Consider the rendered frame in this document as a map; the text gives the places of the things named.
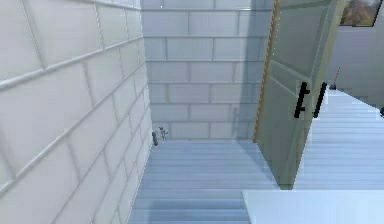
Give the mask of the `small grey metal object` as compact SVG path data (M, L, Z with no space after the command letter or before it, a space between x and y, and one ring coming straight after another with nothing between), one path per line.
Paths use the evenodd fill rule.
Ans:
M152 141L155 146L167 141L168 131L164 127L159 127L152 131Z

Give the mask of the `pale green room door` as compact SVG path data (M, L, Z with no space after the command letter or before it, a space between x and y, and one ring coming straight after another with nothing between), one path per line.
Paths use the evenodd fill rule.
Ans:
M294 187L346 0L274 0L253 142L278 187ZM302 82L306 111L294 111Z

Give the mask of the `framed landscape picture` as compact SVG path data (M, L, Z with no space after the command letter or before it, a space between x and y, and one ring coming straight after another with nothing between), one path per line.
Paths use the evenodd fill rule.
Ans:
M346 0L340 25L373 27L384 0Z

